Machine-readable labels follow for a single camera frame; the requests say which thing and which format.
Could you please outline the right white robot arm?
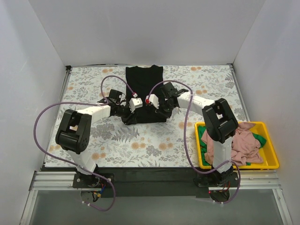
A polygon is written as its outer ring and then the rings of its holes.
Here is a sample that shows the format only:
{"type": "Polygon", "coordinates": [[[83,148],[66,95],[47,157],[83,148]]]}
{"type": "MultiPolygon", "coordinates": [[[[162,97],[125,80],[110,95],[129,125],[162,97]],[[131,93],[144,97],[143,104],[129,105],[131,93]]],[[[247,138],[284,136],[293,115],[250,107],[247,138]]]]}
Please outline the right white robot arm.
{"type": "Polygon", "coordinates": [[[175,81],[166,80],[167,90],[171,94],[171,98],[179,108],[186,108],[186,116],[184,120],[184,147],[187,160],[192,169],[198,173],[207,175],[212,174],[213,183],[217,186],[223,186],[229,181],[229,171],[233,166],[231,161],[231,150],[233,136],[238,127],[238,122],[229,107],[228,102],[224,98],[211,100],[197,96],[193,90],[186,84],[175,81]],[[188,114],[193,111],[204,118],[206,131],[213,140],[214,146],[214,161],[211,170],[202,172],[193,165],[187,148],[186,127],[188,114]]]}

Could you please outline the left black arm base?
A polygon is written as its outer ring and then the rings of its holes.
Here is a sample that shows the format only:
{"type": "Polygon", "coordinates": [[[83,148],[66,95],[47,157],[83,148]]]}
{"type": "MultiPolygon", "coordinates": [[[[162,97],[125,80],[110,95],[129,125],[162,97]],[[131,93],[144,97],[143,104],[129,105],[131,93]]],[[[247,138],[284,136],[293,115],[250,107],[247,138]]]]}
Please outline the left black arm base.
{"type": "MultiPolygon", "coordinates": [[[[107,178],[111,183],[114,183],[114,174],[110,172],[102,172],[99,168],[96,168],[94,173],[97,173],[105,178],[107,178]]],[[[73,188],[110,188],[111,185],[108,181],[103,178],[92,174],[83,174],[76,171],[73,179],[73,188]]]]}

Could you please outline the yellow plastic bin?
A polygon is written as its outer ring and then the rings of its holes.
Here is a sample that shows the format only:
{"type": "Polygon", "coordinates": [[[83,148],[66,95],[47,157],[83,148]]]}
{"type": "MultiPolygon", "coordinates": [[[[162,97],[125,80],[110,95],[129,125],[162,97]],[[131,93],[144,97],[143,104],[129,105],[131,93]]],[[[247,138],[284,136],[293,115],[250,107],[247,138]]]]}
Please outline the yellow plastic bin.
{"type": "MultiPolygon", "coordinates": [[[[261,121],[251,121],[255,126],[250,129],[250,131],[256,135],[259,135],[266,139],[266,143],[262,145],[259,149],[259,154],[263,158],[263,163],[255,164],[251,163],[250,165],[239,166],[240,169],[244,170],[275,170],[279,168],[279,162],[276,156],[276,152],[272,145],[270,135],[265,124],[261,121]]],[[[195,123],[195,137],[196,137],[196,145],[198,151],[198,159],[199,159],[199,167],[201,169],[210,170],[211,165],[204,164],[204,155],[202,154],[202,145],[200,141],[200,136],[198,132],[198,127],[204,127],[204,122],[196,122],[195,123]]]]}

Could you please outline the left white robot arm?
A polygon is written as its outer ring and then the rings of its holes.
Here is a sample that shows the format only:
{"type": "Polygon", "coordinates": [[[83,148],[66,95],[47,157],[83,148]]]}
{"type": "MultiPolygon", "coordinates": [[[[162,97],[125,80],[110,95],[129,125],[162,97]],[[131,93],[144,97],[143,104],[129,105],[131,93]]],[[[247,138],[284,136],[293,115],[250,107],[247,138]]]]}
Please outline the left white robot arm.
{"type": "Polygon", "coordinates": [[[77,171],[84,174],[83,181],[88,187],[96,187],[100,176],[95,173],[97,167],[90,153],[86,150],[90,140],[91,125],[111,116],[124,119],[132,118],[136,109],[143,106],[143,101],[136,93],[125,105],[121,104],[120,96],[112,90],[116,98],[101,99],[97,105],[81,110],[66,110],[58,128],[55,141],[71,156],[77,171]]]}

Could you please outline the floral table mat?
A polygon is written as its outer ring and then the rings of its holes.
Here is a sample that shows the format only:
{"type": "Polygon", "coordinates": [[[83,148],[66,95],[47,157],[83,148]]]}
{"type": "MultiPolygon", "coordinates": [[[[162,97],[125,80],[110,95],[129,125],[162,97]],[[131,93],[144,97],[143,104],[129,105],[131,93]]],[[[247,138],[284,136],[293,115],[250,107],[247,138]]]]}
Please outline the floral table mat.
{"type": "MultiPolygon", "coordinates": [[[[239,121],[247,121],[233,67],[221,66],[164,66],[163,79],[175,80],[189,86],[195,95],[209,99],[224,98],[239,121]]],[[[79,110],[95,103],[110,90],[126,90],[125,67],[74,67],[63,91],[54,129],[58,129],[67,109],[79,110]]],[[[175,108],[165,123],[127,126],[119,117],[110,117],[91,126],[87,151],[100,167],[175,167],[189,166],[184,147],[186,110],[175,108]]],[[[202,116],[189,112],[186,141],[189,157],[198,165],[195,123],[202,116]]]]}

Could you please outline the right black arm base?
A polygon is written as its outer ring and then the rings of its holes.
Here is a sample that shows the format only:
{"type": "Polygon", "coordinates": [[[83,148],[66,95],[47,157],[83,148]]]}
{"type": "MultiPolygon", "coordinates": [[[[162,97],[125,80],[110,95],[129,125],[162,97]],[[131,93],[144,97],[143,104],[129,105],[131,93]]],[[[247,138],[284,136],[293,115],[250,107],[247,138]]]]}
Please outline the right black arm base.
{"type": "Polygon", "coordinates": [[[209,174],[197,174],[193,179],[194,184],[200,188],[208,187],[237,187],[239,176],[233,171],[233,167],[223,173],[214,171],[209,174]]]}

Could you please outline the black t shirt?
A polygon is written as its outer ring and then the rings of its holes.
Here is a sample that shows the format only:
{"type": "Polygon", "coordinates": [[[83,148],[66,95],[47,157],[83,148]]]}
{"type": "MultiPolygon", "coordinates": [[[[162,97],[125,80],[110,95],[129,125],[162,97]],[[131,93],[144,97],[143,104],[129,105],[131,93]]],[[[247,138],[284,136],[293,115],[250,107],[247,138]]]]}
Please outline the black t shirt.
{"type": "Polygon", "coordinates": [[[156,113],[144,103],[150,90],[157,83],[163,81],[163,70],[163,67],[156,65],[147,68],[138,66],[126,68],[127,84],[142,99],[143,106],[136,109],[131,118],[121,118],[124,124],[163,123],[172,115],[171,112],[156,113]]]}

